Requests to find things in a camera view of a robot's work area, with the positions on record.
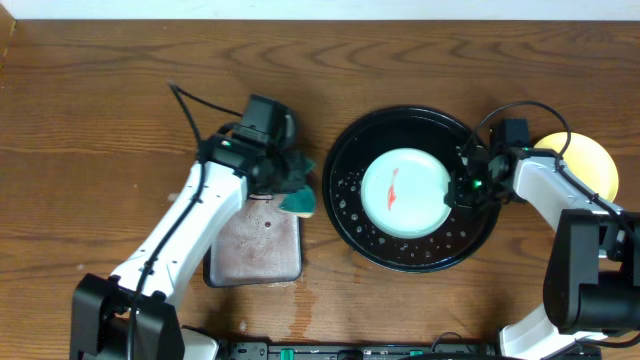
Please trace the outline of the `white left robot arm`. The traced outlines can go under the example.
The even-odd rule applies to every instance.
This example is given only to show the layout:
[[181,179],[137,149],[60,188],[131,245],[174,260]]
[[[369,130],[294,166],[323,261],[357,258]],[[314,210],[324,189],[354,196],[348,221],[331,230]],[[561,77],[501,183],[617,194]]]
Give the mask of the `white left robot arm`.
[[177,312],[200,261],[252,195],[308,190],[312,162],[274,140],[213,135],[175,202],[107,278],[88,273],[72,297],[72,359],[214,359],[214,338]]

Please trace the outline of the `green and yellow sponge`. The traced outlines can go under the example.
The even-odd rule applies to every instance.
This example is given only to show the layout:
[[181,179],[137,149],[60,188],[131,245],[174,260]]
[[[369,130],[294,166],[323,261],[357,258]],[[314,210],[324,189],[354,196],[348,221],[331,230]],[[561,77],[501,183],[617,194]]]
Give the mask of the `green and yellow sponge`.
[[283,213],[295,215],[299,218],[310,218],[316,211],[316,195],[310,184],[311,173],[315,167],[312,160],[304,155],[300,156],[297,174],[301,176],[302,186],[293,193],[285,194],[278,205]]

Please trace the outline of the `yellow plate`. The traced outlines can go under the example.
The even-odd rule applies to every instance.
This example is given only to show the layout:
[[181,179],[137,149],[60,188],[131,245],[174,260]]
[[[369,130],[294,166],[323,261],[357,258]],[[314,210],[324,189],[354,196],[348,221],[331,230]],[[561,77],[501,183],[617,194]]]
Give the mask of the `yellow plate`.
[[611,155],[595,140],[572,133],[563,153],[569,170],[593,192],[613,202],[619,189],[619,173]]

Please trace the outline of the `mint plate with long stain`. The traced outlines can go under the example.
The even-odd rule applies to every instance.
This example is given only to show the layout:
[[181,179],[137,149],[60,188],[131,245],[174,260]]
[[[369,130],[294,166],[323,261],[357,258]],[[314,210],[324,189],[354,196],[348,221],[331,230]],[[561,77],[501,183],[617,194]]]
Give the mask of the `mint plate with long stain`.
[[433,155],[414,148],[390,150],[366,169],[360,197],[369,220],[384,233],[416,239],[435,232],[449,217],[444,202],[450,175]]

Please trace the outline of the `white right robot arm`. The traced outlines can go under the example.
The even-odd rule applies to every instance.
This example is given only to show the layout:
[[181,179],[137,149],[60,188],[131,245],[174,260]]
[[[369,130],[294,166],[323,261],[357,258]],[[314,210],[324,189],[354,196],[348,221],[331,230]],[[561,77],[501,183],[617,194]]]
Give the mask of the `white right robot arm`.
[[554,359],[579,346],[627,348],[639,334],[639,216],[591,191],[549,149],[455,149],[447,205],[530,204],[555,232],[543,302],[499,333],[499,355]]

